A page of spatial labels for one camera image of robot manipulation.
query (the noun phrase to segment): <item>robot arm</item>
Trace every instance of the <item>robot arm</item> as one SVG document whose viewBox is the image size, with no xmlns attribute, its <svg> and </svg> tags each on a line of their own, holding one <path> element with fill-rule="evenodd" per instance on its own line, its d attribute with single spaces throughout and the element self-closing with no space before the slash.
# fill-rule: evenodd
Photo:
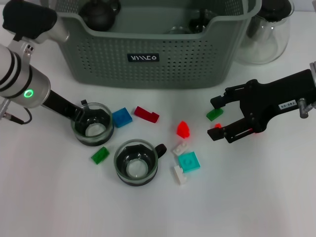
<svg viewBox="0 0 316 237">
<path fill-rule="evenodd" d="M 6 109 L 11 101 L 24 108 L 40 105 L 71 120 L 83 117 L 83 109 L 73 105 L 50 88 L 49 79 L 30 65 L 35 46 L 46 39 L 65 42 L 69 33 L 57 13 L 29 2 L 12 0 L 3 10 L 3 27 L 15 34 L 7 47 L 0 44 L 0 119 L 8 118 Z"/>
<path fill-rule="evenodd" d="M 224 96 L 211 99 L 218 109 L 233 101 L 240 101 L 244 118 L 223 128 L 208 130 L 208 135 L 217 141 L 223 138 L 229 143 L 252 133 L 266 130 L 268 122 L 275 116 L 299 109 L 303 119 L 316 106 L 316 63 L 311 69 L 286 78 L 260 84 L 251 80 L 244 85 L 226 88 Z"/>
</svg>

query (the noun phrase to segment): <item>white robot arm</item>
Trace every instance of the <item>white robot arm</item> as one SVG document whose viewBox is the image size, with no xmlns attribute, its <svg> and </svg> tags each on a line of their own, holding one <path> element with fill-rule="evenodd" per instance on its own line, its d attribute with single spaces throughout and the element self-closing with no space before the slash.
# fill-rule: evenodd
<svg viewBox="0 0 316 237">
<path fill-rule="evenodd" d="M 24 108 L 43 105 L 69 119 L 80 119 L 83 110 L 52 91 L 49 79 L 30 65 L 35 48 L 32 42 L 67 41 L 69 33 L 61 18 L 52 9 L 22 0 L 8 2 L 3 18 L 3 27 L 15 36 L 8 47 L 0 44 L 0 96 L 5 98 L 0 106 L 0 119 L 22 123 L 6 113 L 11 101 Z"/>
</svg>

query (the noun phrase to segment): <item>white surface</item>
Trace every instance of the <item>white surface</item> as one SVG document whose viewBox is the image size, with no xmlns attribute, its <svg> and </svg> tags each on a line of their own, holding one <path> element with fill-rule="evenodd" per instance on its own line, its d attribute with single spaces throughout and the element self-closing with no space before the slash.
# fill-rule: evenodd
<svg viewBox="0 0 316 237">
<path fill-rule="evenodd" d="M 181 154 L 183 154 L 187 149 L 189 148 L 188 143 L 186 142 L 181 142 L 181 144 L 179 146 L 177 146 L 174 150 L 173 153 L 176 156 L 180 156 Z"/>
<path fill-rule="evenodd" d="M 175 166 L 174 168 L 174 175 L 176 176 L 180 185 L 184 185 L 187 181 L 187 177 L 183 174 L 183 169 L 180 166 Z"/>
<path fill-rule="evenodd" d="M 12 36 L 0 30 L 0 42 Z M 46 74 L 54 91 L 79 104 L 99 102 L 112 111 L 137 106 L 160 115 L 157 124 L 133 117 L 105 145 L 109 157 L 95 165 L 99 149 L 76 140 L 70 122 L 45 108 L 32 109 L 28 125 L 0 122 L 1 237 L 315 237 L 316 111 L 272 119 L 264 133 L 232 144 L 213 142 L 207 130 L 241 118 L 238 103 L 213 123 L 209 100 L 225 88 L 251 79 L 268 83 L 309 68 L 316 60 L 316 15 L 296 12 L 285 53 L 265 66 L 234 63 L 221 85 L 197 90 L 137 90 L 76 82 L 56 43 L 36 47 L 32 65 Z M 9 112 L 27 119 L 14 104 Z M 179 187 L 171 150 L 180 142 L 176 126 L 186 121 L 190 147 L 201 169 Z M 124 184 L 113 157 L 125 141 L 140 138 L 168 152 L 156 177 L 142 187 Z"/>
<path fill-rule="evenodd" d="M 315 11 L 313 0 L 293 0 L 296 11 Z"/>
</svg>

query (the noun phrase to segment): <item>glass mug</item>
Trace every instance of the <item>glass mug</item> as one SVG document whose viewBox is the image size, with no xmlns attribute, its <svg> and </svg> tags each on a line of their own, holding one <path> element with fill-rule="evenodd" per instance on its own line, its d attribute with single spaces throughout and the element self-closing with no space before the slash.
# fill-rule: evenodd
<svg viewBox="0 0 316 237">
<path fill-rule="evenodd" d="M 290 16 L 294 12 L 294 4 L 292 0 L 263 0 L 262 10 L 272 7 L 270 5 L 283 6 L 285 15 L 275 21 L 265 19 L 260 13 L 252 17 L 238 52 L 239 61 L 266 64 L 278 59 L 284 53 L 290 38 Z"/>
<path fill-rule="evenodd" d="M 131 186 L 142 186 L 153 180 L 158 170 L 158 159 L 167 148 L 153 147 L 149 142 L 134 139 L 123 143 L 115 153 L 114 167 L 118 177 Z"/>
<path fill-rule="evenodd" d="M 100 146 L 106 143 L 114 131 L 112 113 L 100 103 L 87 103 L 81 107 L 84 115 L 80 121 L 71 121 L 77 139 L 87 146 Z"/>
</svg>

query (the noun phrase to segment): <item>green lego brick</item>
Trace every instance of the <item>green lego brick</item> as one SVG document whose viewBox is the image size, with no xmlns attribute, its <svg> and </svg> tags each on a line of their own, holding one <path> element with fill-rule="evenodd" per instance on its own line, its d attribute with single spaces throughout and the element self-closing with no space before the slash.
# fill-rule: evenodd
<svg viewBox="0 0 316 237">
<path fill-rule="evenodd" d="M 222 109 L 214 109 L 211 112 L 209 112 L 206 117 L 211 120 L 214 121 L 216 120 L 220 115 L 222 115 L 224 113 L 224 111 Z"/>
<path fill-rule="evenodd" d="M 104 161 L 105 158 L 109 156 L 109 154 L 110 152 L 108 151 L 108 149 L 102 147 L 100 150 L 98 150 L 96 154 L 91 157 L 91 159 L 93 159 L 96 164 L 99 164 L 100 162 Z"/>
</svg>

